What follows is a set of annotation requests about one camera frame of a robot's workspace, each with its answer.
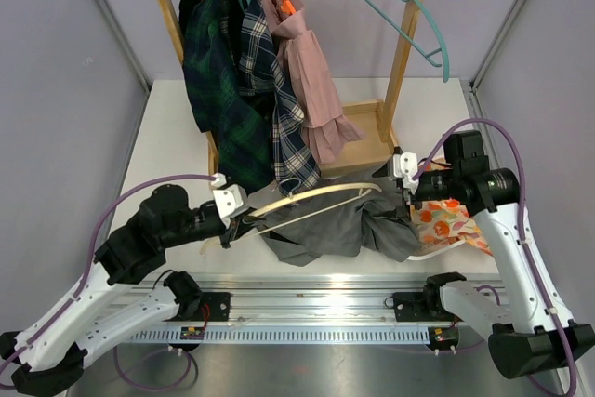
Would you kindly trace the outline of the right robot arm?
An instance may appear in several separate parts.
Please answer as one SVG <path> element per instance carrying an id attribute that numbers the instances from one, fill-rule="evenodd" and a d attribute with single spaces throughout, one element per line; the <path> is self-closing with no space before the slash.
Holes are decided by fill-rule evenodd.
<path id="1" fill-rule="evenodd" d="M 557 293 L 522 202 L 517 175 L 493 169 L 476 130 L 442 139 L 444 170 L 422 170 L 417 156 L 397 149 L 375 177 L 395 182 L 409 205 L 455 199 L 466 207 L 486 240 L 505 287 L 508 306 L 480 294 L 458 272 L 427 279 L 423 311 L 433 319 L 457 318 L 488 344 L 499 373 L 508 379 L 566 368 L 594 346 L 594 330 L 580 324 Z"/>

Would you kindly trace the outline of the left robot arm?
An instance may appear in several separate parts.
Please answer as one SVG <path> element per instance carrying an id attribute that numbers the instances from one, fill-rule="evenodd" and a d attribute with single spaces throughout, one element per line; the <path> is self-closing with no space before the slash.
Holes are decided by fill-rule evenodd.
<path id="1" fill-rule="evenodd" d="M 11 387 L 28 396 L 69 389 L 105 353 L 159 322 L 209 318 L 204 293 L 185 271 L 169 273 L 143 298 L 108 317 L 101 313 L 165 264 L 168 248 L 218 237 L 232 241 L 249 209 L 242 187 L 213 191 L 198 208 L 179 185 L 166 184 L 95 252 L 87 275 L 40 320 L 1 336 L 1 357 L 17 367 Z"/>

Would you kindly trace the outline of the grey skirt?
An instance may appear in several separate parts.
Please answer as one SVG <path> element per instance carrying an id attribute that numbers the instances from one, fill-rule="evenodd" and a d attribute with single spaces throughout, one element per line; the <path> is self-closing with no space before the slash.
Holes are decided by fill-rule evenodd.
<path id="1" fill-rule="evenodd" d="M 418 230 L 412 220 L 395 217 L 397 195 L 386 180 L 375 179 L 371 170 L 323 180 L 321 184 L 351 182 L 375 183 L 382 192 L 370 192 L 354 202 L 262 234 L 264 242 L 280 261 L 303 267 L 325 256 L 355 258 L 364 247 L 403 262 L 421 249 Z M 357 191 L 335 192 L 284 206 L 265 216 L 258 229 L 269 230 L 357 194 Z"/>

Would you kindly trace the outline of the cream wooden hanger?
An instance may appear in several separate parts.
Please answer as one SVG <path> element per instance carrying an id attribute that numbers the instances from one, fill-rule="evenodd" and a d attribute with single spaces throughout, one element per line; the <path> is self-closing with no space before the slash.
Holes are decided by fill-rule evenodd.
<path id="1" fill-rule="evenodd" d="M 284 206 L 297 204 L 299 202 L 303 202 L 304 200 L 311 199 L 313 197 L 323 196 L 323 195 L 327 195 L 327 194 L 331 194 L 331 193 L 335 193 L 335 192 L 343 192 L 343 191 L 357 191 L 358 194 L 349 200 L 346 200 L 344 202 L 337 203 L 337 204 L 331 205 L 327 208 L 312 212 L 309 215 L 303 216 L 302 218 L 296 218 L 294 220 L 287 221 L 287 222 L 285 222 L 283 224 L 279 224 L 269 230 L 258 232 L 257 234 L 255 234 L 255 233 L 248 234 L 248 237 L 253 237 L 256 235 L 264 234 L 266 232 L 271 232 L 275 229 L 282 228 L 283 226 L 297 223 L 298 221 L 301 221 L 303 219 L 317 216 L 318 214 L 322 214 L 325 211 L 329 211 L 331 209 L 334 209 L 334 208 L 346 205 L 348 203 L 354 202 L 354 201 L 358 200 L 359 198 L 363 198 L 366 195 L 368 195 L 370 192 L 382 192 L 382 189 L 375 183 L 371 183 L 371 182 L 351 182 L 351 183 L 342 183 L 342 184 L 332 185 L 332 186 L 325 186 L 325 187 L 309 190 L 306 192 L 289 195 L 283 199 L 277 200 L 277 201 L 272 202 L 268 205 L 265 205 L 261 208 L 258 208 L 254 211 L 251 211 L 247 215 L 250 218 L 261 218 L 261 217 L 263 217 L 267 214 L 270 214 L 271 212 L 276 211 L 277 209 L 280 209 Z"/>

